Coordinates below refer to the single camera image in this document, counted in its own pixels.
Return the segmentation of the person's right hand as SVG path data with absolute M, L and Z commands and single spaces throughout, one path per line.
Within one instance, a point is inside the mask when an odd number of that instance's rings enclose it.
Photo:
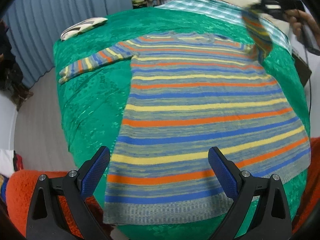
M 317 43 L 319 44 L 319 24 L 315 21 L 312 15 L 301 10 L 293 9 L 286 10 L 284 18 L 287 22 L 290 23 L 293 33 L 295 34 L 297 39 L 301 37 L 302 26 L 304 24 L 307 24 L 310 27 L 313 35 L 315 36 Z

